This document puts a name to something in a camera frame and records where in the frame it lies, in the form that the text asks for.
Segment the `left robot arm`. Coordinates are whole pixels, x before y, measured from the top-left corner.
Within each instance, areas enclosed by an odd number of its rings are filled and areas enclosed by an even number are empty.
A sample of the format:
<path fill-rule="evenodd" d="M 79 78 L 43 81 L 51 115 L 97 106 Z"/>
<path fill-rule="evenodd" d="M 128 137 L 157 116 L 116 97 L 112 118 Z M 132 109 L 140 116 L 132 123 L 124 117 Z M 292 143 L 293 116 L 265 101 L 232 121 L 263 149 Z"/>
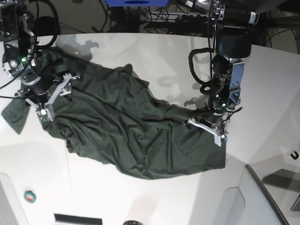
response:
<path fill-rule="evenodd" d="M 252 31 L 259 14 L 239 3 L 212 0 L 208 11 L 208 47 L 194 49 L 188 56 L 193 78 L 206 96 L 204 106 L 192 112 L 185 124 L 201 128 L 214 136 L 214 143 L 221 146 L 227 140 L 230 118 L 241 109 L 241 80 L 244 74 L 243 59 L 251 54 Z M 210 55 L 210 80 L 202 81 L 195 73 L 194 56 Z"/>

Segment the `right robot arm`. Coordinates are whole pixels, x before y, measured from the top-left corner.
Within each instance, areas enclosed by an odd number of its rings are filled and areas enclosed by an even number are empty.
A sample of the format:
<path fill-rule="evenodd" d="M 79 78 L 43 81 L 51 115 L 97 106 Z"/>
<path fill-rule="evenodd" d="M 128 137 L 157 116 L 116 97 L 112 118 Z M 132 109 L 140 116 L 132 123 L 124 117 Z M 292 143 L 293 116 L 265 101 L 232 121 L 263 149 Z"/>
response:
<path fill-rule="evenodd" d="M 33 15 L 24 0 L 2 0 L 0 2 L 0 36 L 3 39 L 3 71 L 12 81 L 20 80 L 22 87 L 12 99 L 44 110 L 50 108 L 57 97 L 71 102 L 72 81 L 79 74 L 66 71 L 58 75 L 50 73 L 51 67 L 60 65 L 62 59 L 45 65 L 43 50 L 51 48 L 59 34 L 59 19 L 55 6 L 44 0 L 53 15 L 52 39 L 45 45 L 38 42 L 38 15 Z"/>

